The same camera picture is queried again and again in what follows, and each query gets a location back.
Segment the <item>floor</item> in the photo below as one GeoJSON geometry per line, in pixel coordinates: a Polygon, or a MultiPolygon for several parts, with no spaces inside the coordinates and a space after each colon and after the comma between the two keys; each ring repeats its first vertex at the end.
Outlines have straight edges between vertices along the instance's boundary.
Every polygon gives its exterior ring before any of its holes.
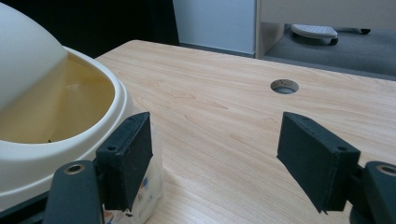
{"type": "MultiPolygon", "coordinates": [[[[330,39],[295,37],[287,24],[284,35],[262,60],[396,81],[396,31],[372,30],[363,35],[359,29],[333,28],[338,33],[335,46],[330,45],[330,39]]],[[[181,46],[253,57],[222,49],[181,46]]]]}

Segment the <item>screw hole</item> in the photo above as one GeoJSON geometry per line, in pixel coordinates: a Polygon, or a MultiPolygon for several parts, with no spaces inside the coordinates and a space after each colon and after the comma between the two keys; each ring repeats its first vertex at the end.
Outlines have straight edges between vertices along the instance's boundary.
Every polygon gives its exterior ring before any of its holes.
{"type": "Polygon", "coordinates": [[[67,167],[66,169],[64,169],[64,172],[67,175],[75,175],[75,174],[80,173],[84,169],[85,169],[85,166],[82,164],[73,164],[73,165],[67,167]]]}
{"type": "Polygon", "coordinates": [[[378,165],[376,169],[378,169],[383,174],[396,176],[396,168],[392,166],[378,165]]]}
{"type": "Polygon", "coordinates": [[[337,149],[340,150],[340,151],[347,151],[346,147],[337,147],[337,149]]]}
{"type": "Polygon", "coordinates": [[[113,151],[113,150],[116,150],[117,147],[116,146],[111,146],[111,147],[108,147],[107,149],[110,150],[110,151],[113,151]]]}

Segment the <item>dark background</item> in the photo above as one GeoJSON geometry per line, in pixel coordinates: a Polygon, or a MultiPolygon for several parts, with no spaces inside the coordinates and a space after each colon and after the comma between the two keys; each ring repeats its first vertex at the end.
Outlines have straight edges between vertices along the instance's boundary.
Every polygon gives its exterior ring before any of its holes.
{"type": "Polygon", "coordinates": [[[93,58],[130,40],[179,45],[172,0],[1,0],[93,58]]]}

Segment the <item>wooden table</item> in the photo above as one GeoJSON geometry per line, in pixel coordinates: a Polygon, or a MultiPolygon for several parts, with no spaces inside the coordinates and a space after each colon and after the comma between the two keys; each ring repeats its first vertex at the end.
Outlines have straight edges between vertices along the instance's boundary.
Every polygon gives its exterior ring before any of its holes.
{"type": "Polygon", "coordinates": [[[142,41],[97,59],[151,112],[163,139],[166,202],[148,223],[348,223],[318,214],[276,158],[283,111],[396,163],[396,83],[142,41]],[[294,94],[271,90],[293,80],[294,94]]]}

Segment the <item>white panel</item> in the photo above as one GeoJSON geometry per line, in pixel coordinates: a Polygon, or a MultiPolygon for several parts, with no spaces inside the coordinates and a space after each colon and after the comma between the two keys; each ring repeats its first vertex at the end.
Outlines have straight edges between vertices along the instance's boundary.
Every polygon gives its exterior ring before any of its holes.
{"type": "Polygon", "coordinates": [[[255,0],[174,0],[181,43],[254,53],[255,0]]]}

